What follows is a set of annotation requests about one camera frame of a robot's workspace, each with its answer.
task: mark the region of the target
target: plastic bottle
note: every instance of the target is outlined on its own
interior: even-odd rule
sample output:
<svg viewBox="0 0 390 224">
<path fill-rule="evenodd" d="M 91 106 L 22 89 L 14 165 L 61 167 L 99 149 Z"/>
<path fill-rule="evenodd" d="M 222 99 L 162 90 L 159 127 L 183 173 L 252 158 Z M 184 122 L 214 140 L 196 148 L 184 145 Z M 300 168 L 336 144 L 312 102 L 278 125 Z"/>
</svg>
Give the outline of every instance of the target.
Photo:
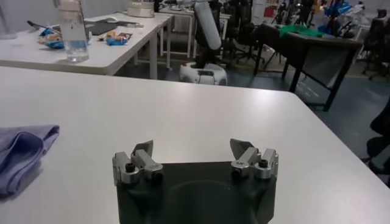
<svg viewBox="0 0 390 224">
<path fill-rule="evenodd" d="M 61 33 L 68 60 L 80 62 L 89 59 L 87 36 L 80 0 L 60 0 Z"/>
</svg>

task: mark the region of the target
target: tabletop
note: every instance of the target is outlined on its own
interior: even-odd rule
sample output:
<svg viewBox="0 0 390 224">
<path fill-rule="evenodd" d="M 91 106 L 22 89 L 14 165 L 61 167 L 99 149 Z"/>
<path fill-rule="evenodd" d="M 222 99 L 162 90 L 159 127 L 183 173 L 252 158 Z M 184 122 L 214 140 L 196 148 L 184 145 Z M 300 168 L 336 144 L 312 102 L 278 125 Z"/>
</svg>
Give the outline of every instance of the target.
<svg viewBox="0 0 390 224">
<path fill-rule="evenodd" d="M 2 224 L 118 224 L 112 156 L 154 140 L 160 163 L 232 161 L 229 139 L 276 149 L 273 224 L 388 224 L 390 190 L 295 95 L 0 68 L 3 127 L 60 136 Z"/>
<path fill-rule="evenodd" d="M 144 27 L 118 27 L 116 30 L 119 33 L 133 34 L 125 46 L 108 46 L 105 42 L 98 42 L 98 37 L 93 36 L 88 46 L 90 59 L 81 63 L 68 62 L 64 49 L 53 50 L 38 44 L 38 35 L 41 31 L 19 32 L 17 39 L 0 40 L 0 66 L 113 75 L 149 41 L 153 32 L 161 28 L 170 18 L 164 13 L 158 13 L 154 18 L 136 18 L 115 13 L 86 19 L 86 21 L 98 21 L 111 16 L 117 17 L 120 21 L 139 22 Z"/>
<path fill-rule="evenodd" d="M 194 11 L 190 11 L 190 10 L 172 10 L 168 7 L 165 7 L 163 9 L 160 9 L 159 11 L 160 13 L 170 13 L 170 14 L 174 14 L 174 15 L 188 15 L 188 16 L 193 16 L 194 15 Z M 229 14 L 224 14 L 224 13 L 221 13 L 219 15 L 219 19 L 229 19 L 231 17 L 231 15 Z"/>
</svg>

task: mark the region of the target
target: black screw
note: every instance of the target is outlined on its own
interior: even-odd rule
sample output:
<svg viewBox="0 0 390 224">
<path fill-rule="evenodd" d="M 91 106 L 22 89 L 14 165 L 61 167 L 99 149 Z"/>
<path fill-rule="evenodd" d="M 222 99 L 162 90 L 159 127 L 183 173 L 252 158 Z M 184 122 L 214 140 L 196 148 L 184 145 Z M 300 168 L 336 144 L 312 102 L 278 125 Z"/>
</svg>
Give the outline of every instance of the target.
<svg viewBox="0 0 390 224">
<path fill-rule="evenodd" d="M 134 165 L 134 163 L 126 163 L 125 169 L 126 169 L 126 172 L 127 172 L 127 173 L 132 173 L 132 172 L 134 172 L 134 170 L 135 170 L 135 165 Z"/>
<path fill-rule="evenodd" d="M 267 168 L 268 167 L 268 161 L 266 161 L 265 159 L 262 159 L 260 162 L 258 162 L 258 166 L 260 168 Z"/>
</svg>

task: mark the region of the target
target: black table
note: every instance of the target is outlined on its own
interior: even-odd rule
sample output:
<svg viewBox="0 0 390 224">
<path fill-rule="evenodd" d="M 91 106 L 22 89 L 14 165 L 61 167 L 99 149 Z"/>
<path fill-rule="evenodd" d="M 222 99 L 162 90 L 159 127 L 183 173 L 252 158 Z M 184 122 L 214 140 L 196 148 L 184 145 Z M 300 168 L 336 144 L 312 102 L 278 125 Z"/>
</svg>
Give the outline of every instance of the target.
<svg viewBox="0 0 390 224">
<path fill-rule="evenodd" d="M 287 58 L 282 79 L 286 77 L 289 65 L 295 67 L 290 92 L 295 92 L 301 72 L 330 91 L 326 103 L 307 103 L 309 106 L 324 107 L 324 111 L 330 109 L 354 56 L 362 46 L 360 42 L 329 35 L 318 38 L 286 33 L 280 38 L 278 25 L 262 24 L 256 35 L 260 49 L 266 44 Z M 258 51 L 254 76 L 257 75 L 260 58 L 261 50 Z"/>
</svg>

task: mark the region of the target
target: green cloth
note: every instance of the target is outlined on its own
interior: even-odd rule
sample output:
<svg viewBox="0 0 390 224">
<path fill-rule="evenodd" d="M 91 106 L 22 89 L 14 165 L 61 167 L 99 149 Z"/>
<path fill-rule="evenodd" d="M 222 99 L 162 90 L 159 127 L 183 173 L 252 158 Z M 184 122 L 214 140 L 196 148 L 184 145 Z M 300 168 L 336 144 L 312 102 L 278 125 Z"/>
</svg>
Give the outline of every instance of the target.
<svg viewBox="0 0 390 224">
<path fill-rule="evenodd" d="M 280 28 L 280 37 L 284 36 L 288 32 L 298 33 L 303 36 L 309 37 L 322 37 L 324 33 L 311 30 L 304 25 L 287 25 Z"/>
</svg>

